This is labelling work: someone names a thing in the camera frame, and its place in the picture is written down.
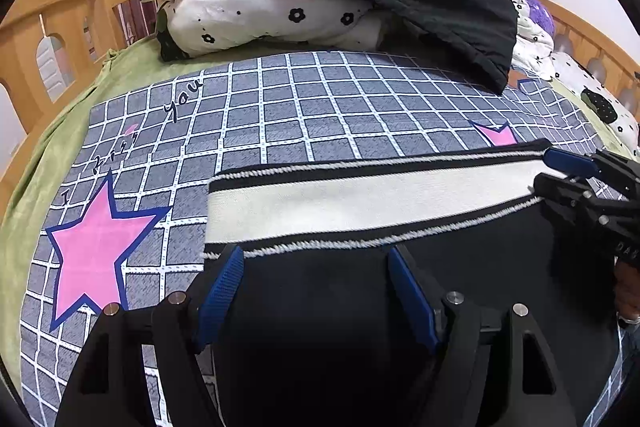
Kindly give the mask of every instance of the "arched cutout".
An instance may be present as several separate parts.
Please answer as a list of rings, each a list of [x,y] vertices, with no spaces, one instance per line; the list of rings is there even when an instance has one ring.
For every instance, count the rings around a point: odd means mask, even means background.
[[[63,40],[58,35],[43,37],[36,49],[40,77],[52,101],[74,81]]]
[[[87,49],[89,50],[89,56],[91,57],[91,60],[95,62],[98,60],[98,56],[95,52],[94,38],[92,37],[91,30],[89,29],[89,21],[86,17],[84,18],[84,26],[82,29],[84,30],[84,38],[86,40]]]
[[[24,127],[9,97],[8,83],[0,78],[0,175],[9,165],[18,146],[26,138]]]

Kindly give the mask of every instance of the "wooden footboard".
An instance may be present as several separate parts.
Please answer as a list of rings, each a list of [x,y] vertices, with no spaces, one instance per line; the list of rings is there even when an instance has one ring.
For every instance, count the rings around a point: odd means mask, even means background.
[[[599,58],[607,70],[605,87],[615,97],[631,88],[640,102],[640,66],[604,33],[574,13],[550,0],[540,0],[556,23],[556,34],[564,34],[574,45],[574,59],[585,68],[592,58]],[[640,121],[640,103],[634,115]]]
[[[0,180],[0,222],[40,135],[65,105],[95,80],[107,51],[126,47],[116,10],[125,1],[16,0],[0,23],[0,83],[27,133]],[[90,53],[86,26],[96,60]],[[55,102],[49,98],[36,62],[43,36],[60,41],[74,77]]]

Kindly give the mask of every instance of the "blue gripper pad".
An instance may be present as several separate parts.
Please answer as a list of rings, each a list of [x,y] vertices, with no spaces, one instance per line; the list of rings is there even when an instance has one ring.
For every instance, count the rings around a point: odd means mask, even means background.
[[[220,270],[209,294],[198,310],[198,349],[204,349],[218,339],[218,332],[225,320],[226,312],[238,291],[244,273],[244,253],[236,247]]]
[[[400,299],[404,314],[409,320],[416,342],[434,353],[440,341],[435,332],[433,308],[424,297],[411,270],[396,248],[391,249],[386,263],[391,282]]]
[[[554,147],[546,150],[542,156],[542,161],[547,167],[564,172],[569,176],[597,178],[598,174],[600,174],[598,165],[588,156],[574,154]]]

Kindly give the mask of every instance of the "human hand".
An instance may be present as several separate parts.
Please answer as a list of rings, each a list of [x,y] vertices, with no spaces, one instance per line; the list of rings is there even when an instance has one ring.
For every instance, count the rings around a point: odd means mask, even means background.
[[[621,317],[636,321],[640,317],[640,272],[618,261],[616,275],[616,308]]]

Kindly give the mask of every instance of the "gray plaid bed sheet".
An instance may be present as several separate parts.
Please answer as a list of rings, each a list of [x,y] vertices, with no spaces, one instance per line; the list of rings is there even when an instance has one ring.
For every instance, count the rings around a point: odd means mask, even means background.
[[[22,390],[34,423],[53,427],[97,318],[83,305],[49,331],[60,263],[44,230],[78,219],[110,169],[119,211],[172,206],[122,265],[134,309],[186,288],[202,270],[207,179],[222,169],[492,145],[472,122],[495,130],[508,124],[519,142],[546,137],[577,153],[602,147],[583,113],[540,79],[496,96],[454,71],[383,54],[306,52],[244,60],[95,106],[84,145],[42,227],[22,308]],[[609,193],[604,186],[598,192]],[[620,390],[630,351],[625,344],[620,335],[620,356],[587,427],[597,424]],[[201,368],[215,400],[210,355],[204,357]],[[151,347],[144,360],[157,424],[169,426]]]

